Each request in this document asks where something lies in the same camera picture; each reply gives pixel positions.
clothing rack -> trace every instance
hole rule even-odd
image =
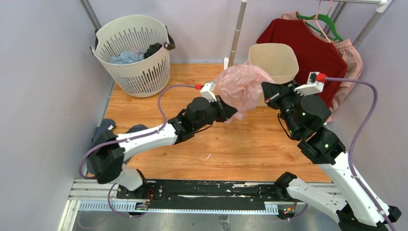
[[[364,28],[361,30],[356,40],[353,41],[353,46],[358,47],[360,43],[364,40],[364,38],[367,36],[367,34],[371,31],[371,29],[376,25],[378,19],[382,16],[382,13],[385,12],[385,10],[388,8],[388,6],[391,4],[393,0],[332,0],[332,1],[339,2],[337,6],[334,8],[334,11],[331,15],[331,18],[334,22],[337,22],[340,15],[344,11],[345,6],[348,3],[364,3],[364,4],[377,5],[377,9],[375,10],[375,13],[370,18],[370,20],[366,23]],[[237,26],[235,28],[234,39],[232,41],[232,48],[231,48],[229,58],[228,57],[224,58],[224,69],[234,64],[235,52],[237,50],[238,39],[240,36],[241,25],[242,25],[243,16],[245,13],[246,3],[247,3],[247,0],[241,0],[241,7],[240,7],[239,15],[238,15]],[[330,28],[326,26],[324,29],[324,32],[326,34],[329,33]]]

light blue cloth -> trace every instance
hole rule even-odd
[[[145,51],[139,51],[140,55],[137,55],[134,51],[124,51],[119,56],[112,56],[109,62],[111,64],[133,64],[144,59]]]

red shirt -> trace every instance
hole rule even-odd
[[[300,85],[306,84],[309,73],[318,71],[329,77],[343,78],[347,64],[333,44],[317,38],[302,20],[273,20],[257,43],[283,43],[290,46],[297,58],[299,72],[294,78]],[[330,108],[340,87],[340,82],[326,81],[318,96]]]

beige plastic bin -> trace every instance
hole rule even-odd
[[[248,62],[265,70],[278,84],[292,81],[299,72],[297,58],[292,48],[282,43],[262,43],[251,46]],[[267,106],[263,95],[258,100],[258,106]]]
[[[159,20],[145,15],[117,18],[96,32],[99,40],[92,52],[120,88],[134,97],[155,95],[170,79],[170,36]],[[111,64],[112,56],[132,49],[147,50],[155,43],[163,45],[155,54],[134,64]]]

white laundry basket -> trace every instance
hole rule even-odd
[[[130,15],[115,19],[96,32],[98,44],[93,54],[99,59],[115,82],[127,94],[149,97],[160,92],[170,79],[169,51],[174,46],[167,28],[155,18]],[[150,45],[163,47],[145,60],[134,64],[110,64],[112,56],[124,51],[146,51]]]

